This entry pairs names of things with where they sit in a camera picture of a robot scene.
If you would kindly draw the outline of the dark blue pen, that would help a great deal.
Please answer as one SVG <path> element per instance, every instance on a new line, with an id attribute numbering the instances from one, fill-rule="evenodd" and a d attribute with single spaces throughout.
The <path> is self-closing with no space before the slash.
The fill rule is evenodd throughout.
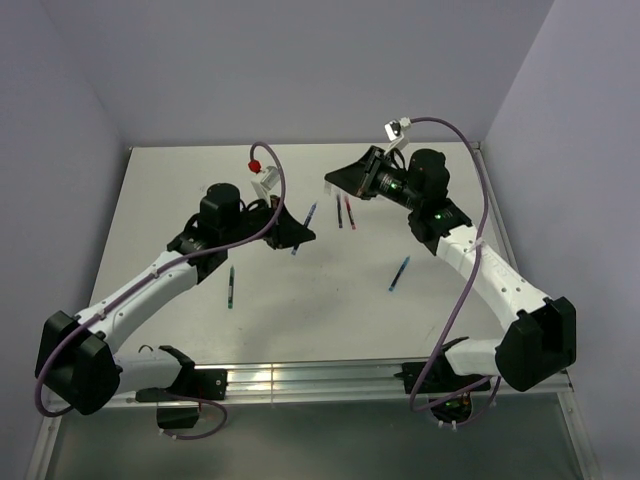
<path id="1" fill-rule="evenodd" d="M 317 209 L 317 205 L 318 205 L 318 201 L 315 201 L 315 202 L 311 205 L 310 210 L 309 210 L 309 212 L 308 212 L 308 214 L 307 214 L 307 216 L 306 216 L 306 218 L 305 218 L 305 220 L 304 220 L 303 226 L 304 226 L 305 228 L 307 228 L 307 229 L 309 228 L 310 223 L 311 223 L 311 221 L 312 221 L 312 219 L 313 219 L 313 216 L 314 216 L 315 211 L 316 211 L 316 209 Z M 295 245 L 295 246 L 292 248 L 291 254 L 292 254 L 293 256 L 297 255 L 297 252 L 298 252 L 299 247 L 300 247 L 300 244 L 297 244 L 297 245 Z"/>

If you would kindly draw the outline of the red pen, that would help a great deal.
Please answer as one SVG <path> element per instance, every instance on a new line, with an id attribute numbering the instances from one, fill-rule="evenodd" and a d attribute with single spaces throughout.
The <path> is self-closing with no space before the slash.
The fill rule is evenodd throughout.
<path id="1" fill-rule="evenodd" d="M 351 201 L 348 195 L 344 196 L 344 204 L 347 211 L 350 228 L 355 231 L 357 229 L 357 226 L 355 223 L 355 218 L 354 218 L 352 207 L 351 207 Z"/>

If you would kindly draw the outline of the purple pen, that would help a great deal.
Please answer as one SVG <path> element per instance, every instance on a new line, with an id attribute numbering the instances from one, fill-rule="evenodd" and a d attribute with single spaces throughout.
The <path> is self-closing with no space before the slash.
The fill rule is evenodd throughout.
<path id="1" fill-rule="evenodd" d="M 342 196 L 340 192 L 336 194 L 336 213 L 337 213 L 338 228 L 342 229 L 344 226 L 344 223 L 343 223 L 343 214 L 342 214 Z"/>

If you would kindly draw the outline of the light blue pen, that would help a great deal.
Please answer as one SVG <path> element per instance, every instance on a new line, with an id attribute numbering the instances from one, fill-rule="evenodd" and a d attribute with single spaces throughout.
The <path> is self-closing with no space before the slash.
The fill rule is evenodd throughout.
<path id="1" fill-rule="evenodd" d="M 406 267 L 408 266 L 409 262 L 410 262 L 411 257 L 410 256 L 406 256 L 404 258 L 404 260 L 402 261 L 401 265 L 399 266 L 397 272 L 395 273 L 392 281 L 390 282 L 390 285 L 388 287 L 388 291 L 389 292 L 393 292 L 396 287 L 397 284 L 401 278 L 401 276 L 403 275 L 404 271 L 406 270 Z"/>

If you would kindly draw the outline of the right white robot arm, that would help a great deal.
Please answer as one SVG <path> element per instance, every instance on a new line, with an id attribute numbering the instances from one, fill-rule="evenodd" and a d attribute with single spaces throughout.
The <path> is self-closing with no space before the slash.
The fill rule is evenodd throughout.
<path id="1" fill-rule="evenodd" d="M 420 149 L 401 170 L 390 155 L 372 146 L 358 161 L 327 173 L 325 179 L 353 197 L 381 195 L 407 208 L 416 240 L 465 278 L 501 324 L 498 339 L 443 341 L 427 360 L 414 391 L 462 392 L 499 377 L 526 392 L 575 362 L 575 307 L 527 282 L 482 240 L 448 196 L 450 174 L 443 153 Z"/>

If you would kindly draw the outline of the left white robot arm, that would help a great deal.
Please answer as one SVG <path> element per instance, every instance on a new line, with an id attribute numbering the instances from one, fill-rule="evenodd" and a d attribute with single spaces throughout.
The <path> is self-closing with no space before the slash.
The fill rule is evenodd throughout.
<path id="1" fill-rule="evenodd" d="M 58 311 L 46 320 L 35 367 L 37 409 L 47 417 L 53 414 L 44 406 L 44 388 L 83 415 L 97 412 L 120 393 L 156 390 L 165 398 L 187 397 L 195 386 L 189 356 L 162 345 L 120 357 L 125 341 L 162 307 L 201 284 L 231 249 L 263 240 L 283 250 L 315 238 L 287 211 L 281 196 L 245 207 L 236 186 L 210 186 L 198 212 L 141 274 L 91 307 L 74 315 Z"/>

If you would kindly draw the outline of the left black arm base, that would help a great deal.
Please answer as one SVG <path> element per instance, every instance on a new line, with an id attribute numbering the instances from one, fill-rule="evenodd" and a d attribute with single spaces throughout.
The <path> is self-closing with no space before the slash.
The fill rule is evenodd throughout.
<path id="1" fill-rule="evenodd" d="M 135 393 L 137 403 L 155 403 L 156 423 L 160 429 L 178 433 L 193 429 L 199 420 L 205 419 L 205 408 L 220 412 L 220 420 L 214 428 L 221 430 L 228 420 L 226 408 L 220 404 L 225 399 L 227 388 L 226 369 L 195 369 L 176 386 L 147 388 Z M 160 403 L 186 401 L 196 403 L 192 407 L 161 407 Z"/>

